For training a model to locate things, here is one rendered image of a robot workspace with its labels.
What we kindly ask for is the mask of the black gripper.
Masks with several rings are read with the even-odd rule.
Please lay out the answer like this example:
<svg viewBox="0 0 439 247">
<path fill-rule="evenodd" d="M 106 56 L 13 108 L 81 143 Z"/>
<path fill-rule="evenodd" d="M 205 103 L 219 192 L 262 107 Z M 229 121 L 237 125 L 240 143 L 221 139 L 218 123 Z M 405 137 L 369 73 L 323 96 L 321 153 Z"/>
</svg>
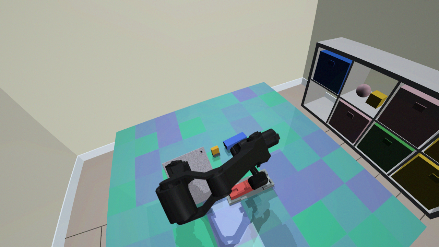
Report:
<svg viewBox="0 0 439 247">
<path fill-rule="evenodd" d="M 237 154 L 233 147 L 230 149 L 230 152 L 232 153 L 233 157 Z M 248 183 L 253 190 L 256 190 L 268 183 L 268 177 L 266 177 L 265 173 L 263 171 L 258 172 L 255 166 L 256 164 L 251 168 L 250 171 L 252 176 L 248 178 Z"/>
</svg>

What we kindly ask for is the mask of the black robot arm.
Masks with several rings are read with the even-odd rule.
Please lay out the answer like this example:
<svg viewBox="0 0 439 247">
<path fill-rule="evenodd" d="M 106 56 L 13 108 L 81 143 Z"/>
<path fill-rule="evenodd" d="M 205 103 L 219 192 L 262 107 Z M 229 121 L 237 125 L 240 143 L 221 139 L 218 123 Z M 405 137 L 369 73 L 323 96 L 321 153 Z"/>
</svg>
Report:
<svg viewBox="0 0 439 247">
<path fill-rule="evenodd" d="M 155 190 L 171 224 L 189 223 L 203 217 L 213 204 L 232 193 L 232 188 L 256 164 L 268 162 L 268 148 L 279 143 L 280 136 L 273 129 L 254 132 L 233 146 L 237 154 L 218 168 L 207 172 L 191 171 L 186 161 L 171 161 L 165 168 L 169 178 Z M 188 184 L 194 179 L 207 181 L 211 195 L 203 206 L 196 206 Z"/>
</svg>

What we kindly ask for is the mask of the blue bar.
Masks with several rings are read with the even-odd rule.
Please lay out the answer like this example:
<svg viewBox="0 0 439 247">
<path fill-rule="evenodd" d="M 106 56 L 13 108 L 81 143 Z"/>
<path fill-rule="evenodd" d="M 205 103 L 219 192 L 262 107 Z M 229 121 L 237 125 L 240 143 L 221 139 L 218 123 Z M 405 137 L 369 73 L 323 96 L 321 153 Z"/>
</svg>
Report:
<svg viewBox="0 0 439 247">
<path fill-rule="evenodd" d="M 230 150 L 235 144 L 242 141 L 243 139 L 247 139 L 247 136 L 245 135 L 245 133 L 241 132 L 236 136 L 233 136 L 230 139 L 225 140 L 224 146 L 227 150 Z"/>
</svg>

